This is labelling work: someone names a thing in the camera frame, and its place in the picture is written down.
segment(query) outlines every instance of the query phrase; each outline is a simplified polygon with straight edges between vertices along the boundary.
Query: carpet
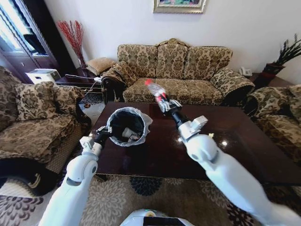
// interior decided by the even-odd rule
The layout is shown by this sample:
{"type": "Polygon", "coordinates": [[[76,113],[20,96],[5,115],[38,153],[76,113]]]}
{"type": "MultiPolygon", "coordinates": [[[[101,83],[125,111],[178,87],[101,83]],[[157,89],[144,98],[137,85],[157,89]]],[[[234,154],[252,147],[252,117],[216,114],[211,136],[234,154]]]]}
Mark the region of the carpet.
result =
{"type": "MultiPolygon", "coordinates": [[[[99,96],[89,94],[80,103],[94,124],[104,108],[99,96]]],[[[61,172],[61,185],[68,162],[80,155],[73,151],[61,172]]],[[[187,219],[196,226],[258,226],[249,214],[234,206],[210,181],[95,175],[82,214],[81,226],[117,226],[134,210],[154,209],[171,217],[187,219]]],[[[267,186],[269,199],[301,214],[301,200],[291,187],[267,186]]],[[[54,190],[42,197],[0,196],[0,226],[38,225],[54,190]]]]}

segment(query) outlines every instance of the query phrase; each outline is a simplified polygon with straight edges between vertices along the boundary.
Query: sofa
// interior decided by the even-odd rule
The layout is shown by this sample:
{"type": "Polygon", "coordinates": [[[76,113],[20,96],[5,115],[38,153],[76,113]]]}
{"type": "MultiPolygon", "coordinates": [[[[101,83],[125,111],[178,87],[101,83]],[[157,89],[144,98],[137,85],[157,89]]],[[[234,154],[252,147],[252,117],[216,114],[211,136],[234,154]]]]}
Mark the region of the sofa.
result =
{"type": "Polygon", "coordinates": [[[40,196],[55,187],[91,125],[78,106],[83,97],[77,87],[22,84],[0,66],[1,195],[40,196]]]}
{"type": "Polygon", "coordinates": [[[244,111],[301,167],[301,85],[258,89],[248,95],[244,111]]]}
{"type": "Polygon", "coordinates": [[[226,67],[232,57],[226,47],[193,47],[170,39],[156,46],[120,45],[117,54],[119,64],[127,64],[137,79],[128,83],[116,66],[104,72],[103,85],[114,91],[115,100],[154,102],[144,85],[148,78],[163,86],[170,98],[191,105],[235,106],[254,87],[226,67]]]}

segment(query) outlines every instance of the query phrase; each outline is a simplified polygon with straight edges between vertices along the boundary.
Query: red bottle cap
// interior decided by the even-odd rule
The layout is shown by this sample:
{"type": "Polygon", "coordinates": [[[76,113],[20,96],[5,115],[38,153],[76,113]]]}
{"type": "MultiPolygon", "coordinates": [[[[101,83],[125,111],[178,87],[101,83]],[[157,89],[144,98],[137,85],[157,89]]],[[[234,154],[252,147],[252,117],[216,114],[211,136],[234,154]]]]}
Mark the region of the red bottle cap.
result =
{"type": "Polygon", "coordinates": [[[151,84],[152,83],[152,79],[147,79],[146,81],[145,81],[145,85],[149,85],[149,84],[151,84]]]}

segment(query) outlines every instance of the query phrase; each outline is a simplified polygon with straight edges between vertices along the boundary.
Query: white wall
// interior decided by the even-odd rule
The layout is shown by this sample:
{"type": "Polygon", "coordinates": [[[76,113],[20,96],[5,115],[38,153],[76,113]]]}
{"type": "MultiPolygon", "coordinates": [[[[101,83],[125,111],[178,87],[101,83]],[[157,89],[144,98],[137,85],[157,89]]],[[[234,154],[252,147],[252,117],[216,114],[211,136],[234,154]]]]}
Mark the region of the white wall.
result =
{"type": "MultiPolygon", "coordinates": [[[[154,0],[45,0],[57,20],[79,20],[85,28],[85,59],[117,58],[119,44],[153,45],[179,38],[191,45],[234,51],[230,67],[261,72],[278,57],[281,44],[301,37],[300,0],[208,0],[203,15],[153,14],[154,0]]],[[[78,62],[66,44],[76,66],[78,62]]],[[[279,77],[301,83],[301,57],[279,77]]]]}

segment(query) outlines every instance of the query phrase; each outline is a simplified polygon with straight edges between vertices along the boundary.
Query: painting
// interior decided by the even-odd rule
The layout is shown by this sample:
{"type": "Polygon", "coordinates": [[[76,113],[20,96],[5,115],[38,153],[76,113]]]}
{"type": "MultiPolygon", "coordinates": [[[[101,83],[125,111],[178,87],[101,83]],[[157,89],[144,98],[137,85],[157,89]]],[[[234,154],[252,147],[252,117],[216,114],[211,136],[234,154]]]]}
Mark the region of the painting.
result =
{"type": "Polygon", "coordinates": [[[206,0],[154,0],[154,13],[203,13],[206,0]]]}

